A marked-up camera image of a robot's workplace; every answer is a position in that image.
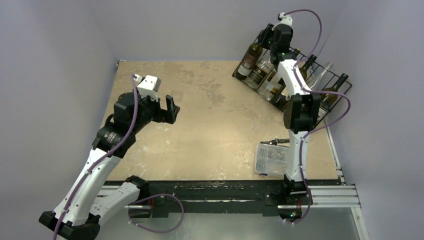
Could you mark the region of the tall clear glass bottle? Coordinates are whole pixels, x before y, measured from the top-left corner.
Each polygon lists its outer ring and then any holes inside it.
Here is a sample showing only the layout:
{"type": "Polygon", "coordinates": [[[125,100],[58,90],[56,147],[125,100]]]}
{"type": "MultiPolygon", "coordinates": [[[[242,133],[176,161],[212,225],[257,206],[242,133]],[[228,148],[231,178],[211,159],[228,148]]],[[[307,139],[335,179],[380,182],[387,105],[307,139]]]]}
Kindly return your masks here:
{"type": "Polygon", "coordinates": [[[250,74],[247,76],[244,83],[256,91],[263,83],[264,80],[270,75],[270,73],[274,70],[274,65],[271,62],[271,58],[269,55],[264,55],[256,65],[253,67],[250,74]]]}

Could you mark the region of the dark green bottle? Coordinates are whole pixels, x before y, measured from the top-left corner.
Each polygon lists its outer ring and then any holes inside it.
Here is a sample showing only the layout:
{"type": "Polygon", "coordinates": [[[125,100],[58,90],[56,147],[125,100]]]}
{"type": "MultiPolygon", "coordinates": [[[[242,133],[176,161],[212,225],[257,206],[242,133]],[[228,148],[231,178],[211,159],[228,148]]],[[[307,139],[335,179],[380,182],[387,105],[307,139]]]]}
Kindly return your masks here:
{"type": "Polygon", "coordinates": [[[312,54],[307,59],[307,61],[302,65],[302,67],[299,68],[300,74],[305,81],[308,78],[308,69],[313,65],[316,59],[317,59],[317,56],[312,54]]]}
{"type": "Polygon", "coordinates": [[[338,96],[336,94],[330,94],[328,92],[337,92],[340,87],[343,85],[343,83],[346,82],[346,80],[349,78],[349,76],[345,73],[343,73],[337,81],[330,87],[324,88],[322,91],[325,93],[321,93],[321,106],[325,110],[329,110],[331,106],[336,102],[338,99],[338,96]]]}

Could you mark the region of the clear square bottle gold cap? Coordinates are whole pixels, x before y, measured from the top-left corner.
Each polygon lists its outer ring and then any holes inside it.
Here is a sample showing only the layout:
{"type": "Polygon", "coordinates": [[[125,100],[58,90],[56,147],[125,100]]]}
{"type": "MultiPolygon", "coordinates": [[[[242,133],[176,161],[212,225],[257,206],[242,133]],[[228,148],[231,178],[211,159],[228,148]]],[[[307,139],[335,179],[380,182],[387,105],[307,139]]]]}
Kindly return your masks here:
{"type": "Polygon", "coordinates": [[[256,93],[270,102],[282,86],[282,84],[279,83],[281,75],[277,72],[274,65],[271,64],[269,53],[264,54],[261,58],[261,63],[265,63],[268,73],[259,88],[256,90],[256,93]]]}

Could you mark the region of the clear glass bottle short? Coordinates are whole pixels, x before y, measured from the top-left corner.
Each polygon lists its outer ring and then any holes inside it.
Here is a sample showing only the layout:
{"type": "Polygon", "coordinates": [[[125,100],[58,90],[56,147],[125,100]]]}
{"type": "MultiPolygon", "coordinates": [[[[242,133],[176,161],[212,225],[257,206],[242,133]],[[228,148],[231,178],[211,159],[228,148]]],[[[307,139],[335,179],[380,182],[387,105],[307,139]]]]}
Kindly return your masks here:
{"type": "Polygon", "coordinates": [[[330,70],[334,67],[334,64],[328,62],[325,66],[316,67],[315,71],[310,75],[308,80],[306,81],[307,86],[310,90],[317,90],[320,82],[325,78],[325,76],[330,72],[330,70]]]}

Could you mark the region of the dark green bottle front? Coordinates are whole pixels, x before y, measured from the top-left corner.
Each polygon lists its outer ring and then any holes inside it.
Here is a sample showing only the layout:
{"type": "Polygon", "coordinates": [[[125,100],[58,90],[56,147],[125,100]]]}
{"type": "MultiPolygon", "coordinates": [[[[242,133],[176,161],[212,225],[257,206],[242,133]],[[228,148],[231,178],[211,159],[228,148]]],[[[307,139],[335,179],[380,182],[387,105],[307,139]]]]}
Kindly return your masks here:
{"type": "Polygon", "coordinates": [[[345,73],[343,73],[337,81],[330,87],[324,88],[322,91],[325,93],[321,93],[321,106],[325,110],[329,110],[331,106],[336,102],[338,99],[338,96],[336,94],[330,94],[328,92],[337,92],[340,87],[343,85],[343,83],[346,82],[346,80],[349,78],[349,76],[345,73]]]}

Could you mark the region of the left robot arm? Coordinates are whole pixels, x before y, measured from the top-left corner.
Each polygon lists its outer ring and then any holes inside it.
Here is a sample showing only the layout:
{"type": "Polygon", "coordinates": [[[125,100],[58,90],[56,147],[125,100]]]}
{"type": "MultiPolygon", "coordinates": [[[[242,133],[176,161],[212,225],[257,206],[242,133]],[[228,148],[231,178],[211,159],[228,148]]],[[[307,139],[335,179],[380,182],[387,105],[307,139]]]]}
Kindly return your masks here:
{"type": "Polygon", "coordinates": [[[113,112],[97,132],[88,159],[60,204],[45,211],[39,222],[52,230],[53,239],[93,240],[112,216],[124,206],[154,203],[149,182],[132,175],[101,201],[98,193],[108,176],[136,142],[137,133],[151,122],[173,124],[180,108],[167,95],[166,109],[151,94],[127,92],[114,103],[113,112]]]}

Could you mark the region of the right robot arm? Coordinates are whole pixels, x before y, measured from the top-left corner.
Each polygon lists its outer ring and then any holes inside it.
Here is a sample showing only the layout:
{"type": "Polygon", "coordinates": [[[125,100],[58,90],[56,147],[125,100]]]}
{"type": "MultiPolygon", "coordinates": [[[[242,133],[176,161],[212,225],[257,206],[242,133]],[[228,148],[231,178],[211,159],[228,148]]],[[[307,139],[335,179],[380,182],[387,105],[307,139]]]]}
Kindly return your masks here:
{"type": "Polygon", "coordinates": [[[320,96],[312,93],[298,68],[297,54],[291,49],[293,29],[287,24],[268,24],[258,35],[263,47],[269,50],[274,66],[288,91],[283,123],[288,130],[287,167],[283,175],[282,200],[294,203],[309,190],[307,185],[307,148],[319,113],[320,96]]]}

